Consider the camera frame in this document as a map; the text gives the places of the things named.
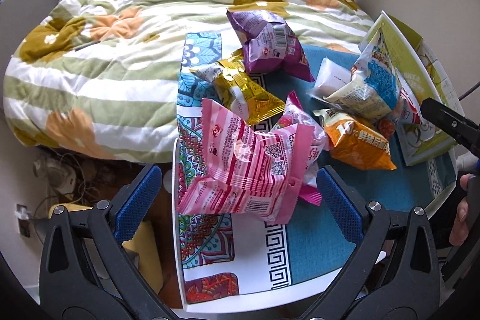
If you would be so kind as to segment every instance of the wall outlet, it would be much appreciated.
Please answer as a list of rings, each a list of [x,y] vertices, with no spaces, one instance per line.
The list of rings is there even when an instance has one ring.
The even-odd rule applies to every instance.
[[[18,222],[18,233],[26,238],[30,237],[30,212],[25,205],[16,204],[15,217]]]

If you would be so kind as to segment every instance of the blue gripper pad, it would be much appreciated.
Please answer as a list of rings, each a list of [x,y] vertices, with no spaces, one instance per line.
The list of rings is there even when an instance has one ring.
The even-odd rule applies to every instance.
[[[117,212],[114,236],[119,243],[133,238],[161,187],[162,171],[157,166],[152,166]]]
[[[345,239],[358,246],[363,240],[364,218],[325,168],[317,172],[317,189]]]

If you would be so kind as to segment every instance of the striped blanket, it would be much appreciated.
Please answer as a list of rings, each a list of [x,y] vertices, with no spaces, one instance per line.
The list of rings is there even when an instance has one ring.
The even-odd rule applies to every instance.
[[[344,52],[372,25],[352,0],[60,0],[8,65],[11,130],[27,146],[171,161],[180,66],[198,62],[186,33],[231,31],[227,9],[272,11],[301,43]]]

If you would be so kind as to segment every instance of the electrical cable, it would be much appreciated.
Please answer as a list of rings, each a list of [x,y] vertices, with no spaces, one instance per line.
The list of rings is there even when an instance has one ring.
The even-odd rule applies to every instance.
[[[87,183],[86,183],[86,180],[85,180],[85,174],[83,172],[83,169],[82,169],[82,166],[80,165],[79,161],[77,160],[77,158],[67,152],[67,153],[64,153],[64,154],[61,154],[61,153],[58,153],[57,151],[55,151],[54,149],[52,148],[49,148],[50,151],[52,151],[53,153],[55,153],[57,156],[60,157],[60,165],[62,164],[62,161],[65,157],[68,157],[68,158],[71,158],[77,165],[81,175],[82,175],[82,181],[80,183],[80,185],[78,186],[78,193],[80,193],[79,197],[77,199],[74,199],[70,202],[67,202],[68,204],[75,204],[75,203],[80,203],[80,204],[83,204],[85,202],[85,195],[89,195],[90,196],[90,201],[91,202],[94,202],[94,201],[98,201],[98,199],[100,198],[100,191],[95,187],[95,186],[87,186]],[[50,184],[47,183],[47,190],[50,190]],[[93,195],[90,190],[94,190],[96,193],[97,193],[97,196],[95,197],[95,195]],[[66,194],[61,194],[63,196],[74,196],[74,192],[71,192],[71,193],[66,193]],[[33,216],[32,216],[32,220],[35,220],[37,218],[37,213],[38,213],[38,210],[40,209],[40,207],[43,205],[43,203],[48,200],[48,199],[51,199],[51,198],[57,198],[59,197],[60,195],[59,194],[54,194],[54,195],[49,195],[49,196],[46,196],[44,199],[41,200],[41,202],[37,205],[37,207],[35,208],[35,212],[33,213]],[[37,235],[37,238],[38,240],[40,240],[40,242],[43,244],[43,241],[42,239],[40,238],[40,235],[38,234],[38,231],[37,231],[37,226],[35,225],[35,223],[33,224],[34,226],[34,231],[35,231],[35,234]]]
[[[472,92],[474,92],[475,90],[477,90],[477,88],[480,87],[480,82],[478,82],[475,86],[473,86],[472,88],[470,88],[466,93],[460,95],[460,97],[458,98],[458,100],[462,100],[464,98],[467,98]]]

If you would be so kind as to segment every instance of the patterned tablecloth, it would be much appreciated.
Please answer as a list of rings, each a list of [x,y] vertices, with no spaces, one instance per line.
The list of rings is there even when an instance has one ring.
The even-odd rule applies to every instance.
[[[227,45],[230,49],[231,43],[227,44],[225,40],[224,46]],[[317,75],[326,55],[347,68],[358,57],[309,45],[304,45],[304,50],[314,75]],[[218,101],[213,86],[192,75],[189,67],[209,64],[221,58],[220,33],[187,35],[177,106],[179,198],[185,194],[193,178],[204,175],[206,171],[201,144],[202,98]],[[318,108],[318,102],[305,94],[311,84],[282,71],[253,76],[253,80],[283,100],[294,89],[305,110]],[[276,119],[263,121],[254,129],[268,131]],[[390,149],[392,160],[398,167],[394,171],[360,171],[330,158],[328,153],[322,153],[319,162],[321,165],[332,165],[345,182],[355,186],[364,198],[377,199],[392,210],[408,211],[414,205],[425,207],[437,195],[437,187],[443,189],[455,180],[448,154],[406,167],[396,136],[391,139]],[[248,214],[179,215],[178,219],[188,304],[263,292],[312,280],[341,267],[354,248],[343,238],[326,205],[316,207],[302,200],[298,201],[292,219],[285,226],[269,226]],[[320,292],[304,292],[304,297],[316,293]],[[291,295],[291,301],[297,299]]]

